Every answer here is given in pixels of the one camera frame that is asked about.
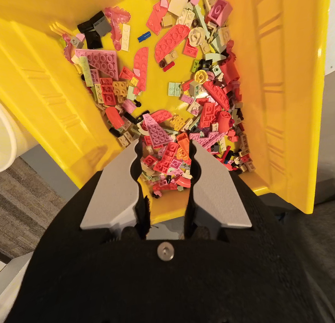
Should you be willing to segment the orange brick separator tool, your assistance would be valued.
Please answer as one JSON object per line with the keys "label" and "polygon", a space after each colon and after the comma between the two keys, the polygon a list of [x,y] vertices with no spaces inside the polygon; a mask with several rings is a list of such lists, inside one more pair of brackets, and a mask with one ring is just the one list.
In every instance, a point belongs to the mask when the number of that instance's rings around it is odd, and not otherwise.
{"label": "orange brick separator tool", "polygon": [[176,137],[179,149],[177,151],[177,158],[182,160],[187,160],[189,158],[189,145],[190,140],[188,134],[183,132]]}

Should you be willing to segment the yellow plastic bin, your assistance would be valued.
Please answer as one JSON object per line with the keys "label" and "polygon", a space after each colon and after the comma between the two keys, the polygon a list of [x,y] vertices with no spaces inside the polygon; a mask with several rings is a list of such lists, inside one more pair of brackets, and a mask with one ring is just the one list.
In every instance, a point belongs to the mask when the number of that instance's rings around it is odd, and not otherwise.
{"label": "yellow plastic bin", "polygon": [[[275,193],[301,212],[314,209],[330,0],[227,0],[244,117],[255,171],[241,174],[257,194]],[[154,58],[162,29],[143,43],[147,20],[160,0],[1,0],[1,101],[73,183],[81,188],[122,151],[108,132],[76,67],[67,61],[59,23],[77,24],[106,7],[128,11],[129,51],[118,67],[132,70],[134,56],[149,47],[146,91],[135,112],[166,108],[168,82],[190,79],[193,59],[178,46],[174,67],[163,72]]]}

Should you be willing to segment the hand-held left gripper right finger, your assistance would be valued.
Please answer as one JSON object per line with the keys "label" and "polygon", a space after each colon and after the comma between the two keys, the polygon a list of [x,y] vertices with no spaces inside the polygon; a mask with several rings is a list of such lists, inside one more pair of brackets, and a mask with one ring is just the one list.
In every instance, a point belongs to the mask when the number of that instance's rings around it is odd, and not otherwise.
{"label": "hand-held left gripper right finger", "polygon": [[197,228],[217,239],[223,229],[252,229],[231,172],[199,142],[190,141],[191,186],[184,219],[184,235],[190,239]]}

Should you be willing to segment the pile of toy bricks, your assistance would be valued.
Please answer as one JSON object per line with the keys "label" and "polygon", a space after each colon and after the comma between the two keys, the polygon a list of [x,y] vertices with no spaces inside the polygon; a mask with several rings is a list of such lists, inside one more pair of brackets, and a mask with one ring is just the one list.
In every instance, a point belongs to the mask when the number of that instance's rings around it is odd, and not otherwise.
{"label": "pile of toy bricks", "polygon": [[137,118],[133,112],[142,105],[137,98],[147,90],[149,47],[136,52],[132,70],[117,66],[117,52],[129,51],[131,14],[118,6],[106,7],[78,24],[77,34],[56,24],[64,56],[93,95],[110,132],[123,149],[137,138],[143,141],[140,177],[153,198],[190,187],[191,159],[177,158],[176,137],[183,132],[229,171],[241,174],[256,169],[244,132],[234,41],[226,26],[231,11],[226,0],[158,0],[153,5],[146,23],[149,31],[138,42],[143,44],[168,28],[154,45],[159,70],[165,73],[175,66],[176,49],[183,43],[183,54],[193,63],[191,68],[182,66],[188,78],[167,85],[167,96],[178,103],[157,104]]}

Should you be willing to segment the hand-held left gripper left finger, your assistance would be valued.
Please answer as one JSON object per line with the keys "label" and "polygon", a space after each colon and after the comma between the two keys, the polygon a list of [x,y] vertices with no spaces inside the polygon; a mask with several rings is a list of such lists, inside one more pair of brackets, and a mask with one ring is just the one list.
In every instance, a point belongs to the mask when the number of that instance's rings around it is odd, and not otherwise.
{"label": "hand-held left gripper left finger", "polygon": [[135,227],[139,237],[146,239],[150,208],[138,182],[142,156],[142,142],[135,140],[102,170],[80,224],[82,230],[105,228],[119,237],[124,228]]}

